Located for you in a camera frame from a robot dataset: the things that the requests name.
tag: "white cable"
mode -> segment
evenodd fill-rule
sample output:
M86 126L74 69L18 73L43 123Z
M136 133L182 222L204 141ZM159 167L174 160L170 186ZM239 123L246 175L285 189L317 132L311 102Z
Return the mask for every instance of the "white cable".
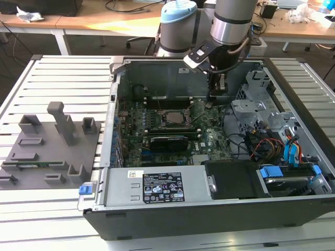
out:
M19 65L23 66L23 67L26 67L26 65L24 64L21 64L15 57L15 45L16 45L16 40L17 40L17 37L19 36L19 34L16 34L16 37L15 37L15 40L14 40L14 45L13 45L13 58L15 60L16 63L18 63Z

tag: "power cable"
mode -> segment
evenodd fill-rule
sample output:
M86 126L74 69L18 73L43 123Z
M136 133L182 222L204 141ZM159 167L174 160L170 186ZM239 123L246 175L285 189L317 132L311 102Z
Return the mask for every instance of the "power cable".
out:
M22 67L26 67L27 65L21 64L19 61L17 61L16 57L15 57L15 45L16 45L16 40L18 38L19 34L17 34L17 37L14 40L14 45L13 45L13 58L15 60L16 63L18 63L19 65L21 65Z
M114 2L114 5L112 8L110 8L108 6L108 4ZM117 12L117 13L123 13L123 14L139 14L139 13L146 13L146 12L150 12L149 9L145 9L146 7L149 7L151 5L154 5L154 4L159 4L159 3L163 3L165 2L165 0L162 0L162 1L159 1L159 2L156 2L156 3L152 3L152 4L147 4L147 5L144 5L142 7L138 7L138 8L135 8L135 9L130 9L130 10L118 10L118 9L114 9L115 7L115 0L111 0L111 1L108 1L106 4L105 4L105 8L106 9L109 9L113 12Z
M12 75L12 73L10 72L10 70L8 69L7 65L5 64L4 60L2 59L2 57L0 56L0 61L2 62L2 64L4 65L6 71L10 74L11 79L14 79L14 76Z
M333 66L329 69L329 71L325 74L325 76L323 77L322 80L325 80L326 77L328 76L328 74L331 72L331 70L335 67L335 64L333 64Z
M7 27L7 25L5 25L4 22L2 22L1 20L0 22L27 49L27 51L29 51L29 53L33 55L33 53L28 49L28 47L26 47L26 45Z

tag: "paper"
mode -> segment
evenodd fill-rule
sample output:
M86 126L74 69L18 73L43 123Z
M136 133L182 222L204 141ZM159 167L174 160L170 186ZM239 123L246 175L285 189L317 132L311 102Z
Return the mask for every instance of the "paper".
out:
M32 21L40 21L44 19L38 12L36 13L24 12L23 10L19 9L19 7L16 7L16 9L17 9L16 16L22 21L30 23Z

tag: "blue release tab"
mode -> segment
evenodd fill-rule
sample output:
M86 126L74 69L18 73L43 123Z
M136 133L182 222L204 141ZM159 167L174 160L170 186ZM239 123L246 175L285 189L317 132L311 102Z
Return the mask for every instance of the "blue release tab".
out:
M189 17L197 10L197 4L190 0L176 0L165 4L162 8L161 23L171 24Z
M279 166L264 166L260 169L263 178L283 177L283 173Z
M319 175L319 174L322 173L321 169L320 169L320 167L318 165L314 165L313 166L313 170L314 170L314 172L315 172L316 175Z
M80 186L79 187L79 195L91 195L92 194L92 186Z

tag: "wooden desk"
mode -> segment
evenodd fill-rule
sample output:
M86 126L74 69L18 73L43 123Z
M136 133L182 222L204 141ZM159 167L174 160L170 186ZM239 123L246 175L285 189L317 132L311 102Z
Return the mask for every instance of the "wooden desk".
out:
M320 1L310 0L314 5L320 5ZM146 4L122 0L115 5L115 8L130 10ZM121 14L107 10L105 0L84 0L76 17L46 15L45 20L30 24L20 21L16 15L0 14L0 19L14 33L53 34L61 54L70 55L66 35L96 35L100 36L102 43L103 36L154 37L160 23L162 7L162 4L156 4L148 7L151 10L148 13ZM286 10L277 10L272 19L266 19L267 30L261 36L265 41L335 43L334 28L326 29L314 21L309 24L290 24L284 17L286 12ZM253 21L263 23L257 16L254 16ZM8 32L8 30L0 24L0 32Z
M100 0L84 0L76 17L61 17L56 23L58 29L65 29L66 34L78 34L73 29L94 31L108 31L101 35L107 36L136 36L154 37L160 24L163 4L148 7L148 13L121 14L107 10L105 3ZM115 5L117 10L130 10L148 3L134 3L119 1Z
M61 16L59 15L43 15L44 20L27 23L21 21L16 15L0 14L0 19L8 27L29 27L29 28L56 28L56 23Z
M317 0L309 1L310 3L319 6ZM259 13L260 7L257 7L255 12ZM321 24L310 20L298 24L290 24L286 20L285 14L287 10L279 9L275 12L272 19L265 19L267 29L261 37L265 41L272 42L298 42L298 43L335 43L335 29L325 28ZM262 19L254 15L253 21L264 23Z
M107 10L103 0L84 0L76 17L61 17L57 15L43 15L44 20L26 23L16 15L1 15L3 21L14 33L41 33L52 34L57 40L62 55L71 55L66 35L96 35L100 36L132 36L154 37L157 33L161 9L163 4L155 4L141 14L121 14ZM148 3L134 3L122 0L115 5L118 10L130 10L147 5ZM0 40L7 38L2 32L8 30L0 24Z

